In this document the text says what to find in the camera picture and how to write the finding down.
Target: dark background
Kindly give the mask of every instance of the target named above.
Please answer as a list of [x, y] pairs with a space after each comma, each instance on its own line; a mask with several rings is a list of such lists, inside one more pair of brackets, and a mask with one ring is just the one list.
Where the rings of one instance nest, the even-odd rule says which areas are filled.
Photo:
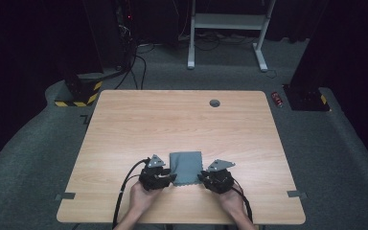
[[[244, 4], [256, 4], [254, 1], [238, 1], [237, 4], [231, 1], [228, 8], [227, 3], [222, 3], [226, 1], [213, 0], [208, 11], [242, 12], [250, 9]], [[172, 1], [152, 2], [145, 18], [137, 20], [147, 21], [146, 16], [157, 14], [157, 9], [165, 9], [167, 2]], [[207, 2], [197, 1], [204, 7]], [[302, 60], [310, 65], [300, 64], [299, 71], [306, 74], [307, 81], [315, 81], [313, 87], [332, 89], [368, 149], [368, 1], [331, 1], [317, 27], [327, 2], [277, 1], [266, 38], [280, 40], [289, 37], [291, 42], [311, 38]], [[38, 3], [0, 1], [0, 150], [16, 131], [45, 107], [45, 89], [62, 80], [55, 60], [48, 55], [50, 52], [42, 42], [44, 39], [39, 37], [44, 28], [35, 20], [35, 16], [43, 11]], [[174, 17], [176, 20], [172, 25], [177, 26], [174, 32], [170, 29], [160, 31], [164, 24], [152, 22], [153, 30], [149, 27], [146, 31], [138, 30], [140, 36], [160, 42], [170, 42], [171, 37], [176, 37], [185, 25], [187, 2], [176, 3], [180, 16], [176, 14]], [[185, 28], [187, 33], [189, 25], [187, 23]]]

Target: white shelf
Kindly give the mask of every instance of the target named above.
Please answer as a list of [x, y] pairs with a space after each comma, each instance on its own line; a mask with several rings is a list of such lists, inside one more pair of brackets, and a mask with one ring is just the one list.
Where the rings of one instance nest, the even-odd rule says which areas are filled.
[[197, 13], [196, 28], [261, 30], [265, 22], [264, 15]]

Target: black stand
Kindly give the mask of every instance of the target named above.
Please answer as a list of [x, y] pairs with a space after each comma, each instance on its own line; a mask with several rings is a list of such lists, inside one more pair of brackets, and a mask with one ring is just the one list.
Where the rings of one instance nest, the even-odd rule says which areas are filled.
[[57, 106], [89, 106], [97, 99], [102, 81], [80, 82], [80, 89], [73, 90], [65, 82], [58, 91], [55, 103]]
[[328, 38], [330, 32], [329, 16], [324, 12], [329, 14], [327, 9], [321, 13], [321, 20], [295, 70], [291, 83], [283, 86], [292, 110], [331, 110], [318, 88], [334, 70], [332, 64], [336, 63], [335, 59], [339, 56], [337, 52], [325, 52], [324, 50], [328, 51], [328, 49], [340, 44], [335, 39], [330, 41]]

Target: gray carpet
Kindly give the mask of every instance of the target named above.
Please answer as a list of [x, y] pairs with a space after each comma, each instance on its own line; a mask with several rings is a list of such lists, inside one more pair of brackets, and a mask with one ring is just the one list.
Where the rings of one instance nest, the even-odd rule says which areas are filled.
[[[207, 49], [213, 44], [198, 42]], [[261, 73], [250, 43], [195, 50], [195, 70], [187, 70], [187, 49], [156, 46], [141, 54], [147, 62], [145, 89], [277, 91], [285, 107], [270, 108], [297, 189], [306, 192], [302, 225], [266, 229], [368, 229], [368, 151], [358, 139], [330, 89], [321, 88], [331, 112], [292, 111], [282, 89], [289, 83], [307, 42], [266, 41], [270, 71]], [[141, 47], [140, 53], [150, 46]], [[133, 68], [138, 81], [143, 62]], [[105, 80], [114, 88], [122, 78]], [[59, 201], [73, 170], [91, 107], [56, 107], [58, 82], [46, 91], [47, 107], [23, 126], [0, 152], [0, 229], [72, 229], [57, 221]], [[129, 75], [120, 89], [133, 89]], [[78, 229], [110, 229], [110, 223], [81, 224]]]

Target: round hole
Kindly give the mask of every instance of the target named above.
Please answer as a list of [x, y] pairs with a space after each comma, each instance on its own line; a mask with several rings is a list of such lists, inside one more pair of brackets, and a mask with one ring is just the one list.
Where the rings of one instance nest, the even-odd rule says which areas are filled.
[[212, 99], [210, 101], [210, 106], [212, 106], [212, 107], [218, 107], [218, 106], [220, 106], [220, 101], [218, 101], [216, 99]]

